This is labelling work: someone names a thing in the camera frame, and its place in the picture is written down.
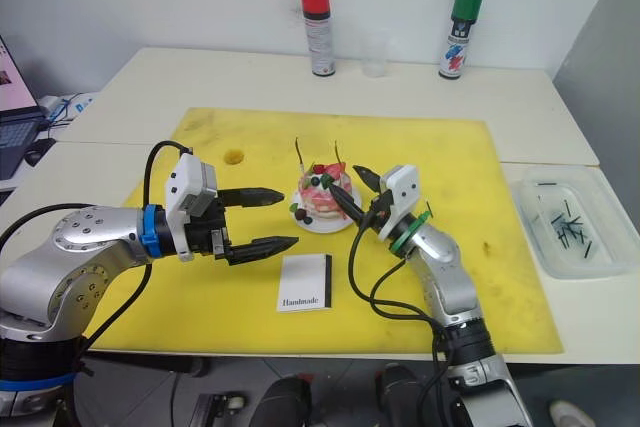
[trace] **yellow mat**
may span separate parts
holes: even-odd
[[[191,109],[173,139],[191,146],[215,165],[220,188],[270,187],[284,202],[253,209],[227,209],[234,244],[269,235],[299,236],[286,254],[333,255],[333,308],[277,313],[282,256],[229,267],[212,257],[190,263],[159,260],[144,294],[96,343],[96,348],[212,353],[331,354],[430,352],[431,334],[421,322],[386,320],[351,291],[346,261],[355,227],[338,234],[301,230],[288,207],[299,175],[295,137],[307,165],[334,162],[338,141],[348,167],[365,165],[384,173],[396,164],[420,169],[430,220],[458,241],[496,348],[505,353],[556,353],[562,350],[524,234],[503,178],[491,137],[482,122],[381,119],[222,109]],[[244,160],[227,165],[230,149]],[[167,149],[158,158],[151,200],[164,203],[164,182],[176,162]],[[365,205],[372,195],[348,168]],[[141,186],[128,206],[141,204]],[[424,205],[418,207],[421,212]],[[368,291],[395,264],[388,246],[373,232],[361,243],[356,277]],[[116,279],[88,331],[133,291],[142,269]],[[422,291],[410,267],[392,276],[380,296],[424,308]]]

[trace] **spray can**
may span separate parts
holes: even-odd
[[[482,0],[455,0],[451,20],[453,26],[447,37],[444,55],[440,58],[440,77],[457,79],[462,74],[462,66],[467,57],[471,26],[478,19]]]
[[[311,53],[311,72],[328,77],[336,71],[331,41],[329,0],[302,0],[304,25]]]

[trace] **green ring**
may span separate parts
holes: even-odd
[[[411,222],[409,228],[405,230],[405,232],[400,237],[398,237],[393,244],[391,244],[391,247],[389,247],[391,253],[395,254],[396,252],[398,252],[398,250],[400,250],[405,242],[409,240],[409,237],[416,233],[416,230],[418,230],[420,226],[425,223],[430,215],[431,212],[427,210],[420,214],[416,220]]]

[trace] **can label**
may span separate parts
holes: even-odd
[[[331,75],[336,71],[331,42],[329,19],[304,19],[307,42],[311,53],[311,71],[317,75]]]
[[[460,77],[462,66],[467,57],[469,39],[449,35],[447,48],[440,59],[440,72],[447,77]]]

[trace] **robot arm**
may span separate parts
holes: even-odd
[[[476,289],[462,266],[453,238],[425,223],[430,212],[415,217],[420,200],[415,166],[397,166],[380,177],[354,166],[363,182],[379,196],[372,228],[380,240],[391,242],[391,252],[406,258],[420,279],[432,316],[444,327],[453,347],[447,379],[459,397],[451,406],[457,426],[531,427],[531,419],[504,359],[493,348]],[[337,186],[331,192],[358,224],[364,213],[349,194]]]
[[[212,166],[184,153],[165,186],[167,210],[87,207],[62,218],[51,236],[0,277],[0,417],[41,410],[75,374],[95,309],[113,280],[156,258],[194,253],[229,264],[282,252],[297,237],[232,246],[225,207],[284,199],[262,188],[220,190]]]

